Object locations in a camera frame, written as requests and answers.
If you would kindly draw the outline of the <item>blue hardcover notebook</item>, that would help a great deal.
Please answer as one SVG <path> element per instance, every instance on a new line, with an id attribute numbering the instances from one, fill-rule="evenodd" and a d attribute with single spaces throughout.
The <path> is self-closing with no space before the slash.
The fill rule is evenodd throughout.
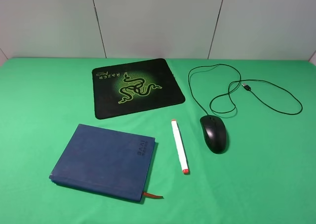
<path id="1" fill-rule="evenodd" d="M 79 124 L 49 178 L 57 185 L 140 202 L 155 150 L 153 137 Z"/>

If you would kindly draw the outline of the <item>white marker pen orange ends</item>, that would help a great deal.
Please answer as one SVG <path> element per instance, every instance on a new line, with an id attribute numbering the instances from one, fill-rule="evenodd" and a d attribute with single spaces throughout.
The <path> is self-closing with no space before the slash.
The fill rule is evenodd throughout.
<path id="1" fill-rule="evenodd" d="M 181 166 L 183 174 L 187 175 L 189 174 L 190 171 L 189 171 L 189 167 L 187 163 L 187 158 L 186 158 L 180 130 L 179 130 L 177 121 L 175 119 L 171 121 L 171 126 L 172 126 L 173 136 L 174 136 L 174 140 L 175 140 L 175 144 L 177 148 L 180 166 Z"/>

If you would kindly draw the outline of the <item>black computer mouse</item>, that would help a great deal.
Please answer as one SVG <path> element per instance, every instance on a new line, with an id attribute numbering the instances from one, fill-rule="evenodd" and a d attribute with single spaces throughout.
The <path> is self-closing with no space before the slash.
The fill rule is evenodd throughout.
<path id="1" fill-rule="evenodd" d="M 199 121 L 209 150 L 215 154 L 222 154 L 227 148 L 227 131 L 222 119 L 214 115 L 205 115 Z"/>

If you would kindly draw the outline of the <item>black green snake mouse pad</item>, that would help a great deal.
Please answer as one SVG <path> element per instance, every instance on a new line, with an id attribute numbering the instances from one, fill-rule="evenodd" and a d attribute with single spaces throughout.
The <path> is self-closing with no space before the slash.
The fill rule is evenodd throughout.
<path id="1" fill-rule="evenodd" d="M 154 110 L 185 101 L 163 58 L 95 68 L 92 82 L 97 119 Z"/>

